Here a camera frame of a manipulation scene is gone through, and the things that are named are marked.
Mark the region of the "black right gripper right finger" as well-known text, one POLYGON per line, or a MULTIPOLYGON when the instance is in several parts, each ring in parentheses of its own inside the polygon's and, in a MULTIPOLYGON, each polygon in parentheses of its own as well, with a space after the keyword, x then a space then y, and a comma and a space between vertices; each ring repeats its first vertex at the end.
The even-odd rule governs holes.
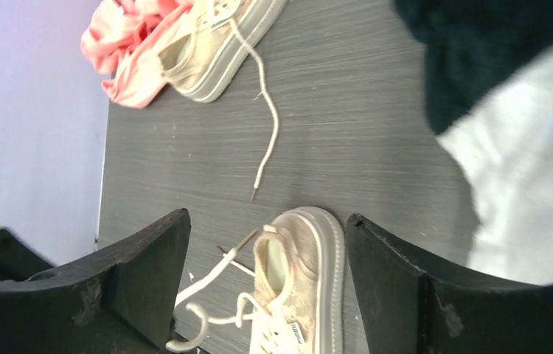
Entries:
POLYGON ((371 353, 553 354, 553 284, 474 271, 359 214, 345 239, 371 353))

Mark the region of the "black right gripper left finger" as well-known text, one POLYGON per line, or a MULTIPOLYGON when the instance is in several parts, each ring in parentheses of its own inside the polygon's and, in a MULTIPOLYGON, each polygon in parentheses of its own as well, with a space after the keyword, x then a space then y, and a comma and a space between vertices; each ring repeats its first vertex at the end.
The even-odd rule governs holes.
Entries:
POLYGON ((177 209, 110 246, 0 282, 0 353, 164 353, 191 224, 177 209))

